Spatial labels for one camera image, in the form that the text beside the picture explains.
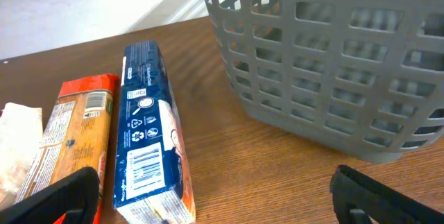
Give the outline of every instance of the black object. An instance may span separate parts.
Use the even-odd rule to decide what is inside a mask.
[[[340,224],[444,223],[444,215],[375,181],[349,166],[339,165],[330,182],[334,212]]]
[[[73,144],[74,144],[74,142],[76,142],[76,140],[74,140],[74,139],[70,139],[70,140],[67,140],[67,146],[72,146]]]
[[[85,167],[23,201],[0,212],[0,223],[54,223],[66,213],[62,223],[90,224],[99,203],[99,176]]]

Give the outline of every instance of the orange package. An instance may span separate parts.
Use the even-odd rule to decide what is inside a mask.
[[[104,74],[63,83],[16,203],[86,166],[96,169],[102,196],[117,79]],[[101,199],[94,223],[99,223],[100,211]]]

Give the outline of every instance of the brown tabletop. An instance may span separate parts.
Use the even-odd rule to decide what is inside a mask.
[[[198,223],[337,223],[330,178],[347,164],[444,212],[444,141],[370,164],[248,117],[231,92],[208,18],[137,31],[0,62],[0,107],[43,108],[46,125],[63,81],[120,74],[125,46],[156,40],[179,108]],[[112,210],[117,103],[110,132],[102,223]]]

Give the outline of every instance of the white wall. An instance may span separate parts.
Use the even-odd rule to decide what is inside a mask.
[[[203,0],[0,0],[0,59],[205,15]]]

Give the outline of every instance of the gray plastic basket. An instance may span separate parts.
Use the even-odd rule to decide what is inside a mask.
[[[370,162],[444,125],[444,0],[205,0],[250,116]]]

